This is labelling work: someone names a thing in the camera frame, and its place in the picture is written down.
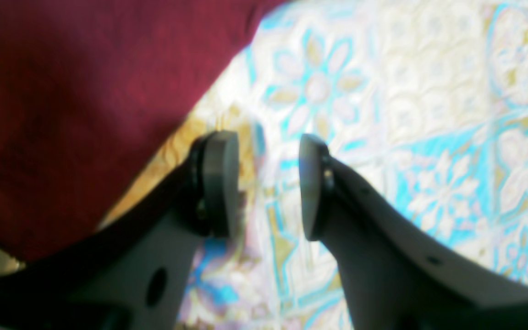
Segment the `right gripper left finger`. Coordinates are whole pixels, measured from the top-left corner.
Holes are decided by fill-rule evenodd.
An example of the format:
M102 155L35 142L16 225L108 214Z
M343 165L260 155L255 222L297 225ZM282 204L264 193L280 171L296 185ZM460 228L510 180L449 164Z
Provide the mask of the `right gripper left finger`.
M0 330L171 330L193 255L231 238L237 133L195 140L187 159L110 226L0 277Z

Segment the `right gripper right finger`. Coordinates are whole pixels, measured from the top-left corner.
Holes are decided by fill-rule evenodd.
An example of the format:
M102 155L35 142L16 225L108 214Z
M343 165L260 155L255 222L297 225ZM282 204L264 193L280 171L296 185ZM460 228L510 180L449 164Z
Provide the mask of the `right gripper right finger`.
M419 230L313 134L299 178L302 229L335 258L356 330L528 330L528 286Z

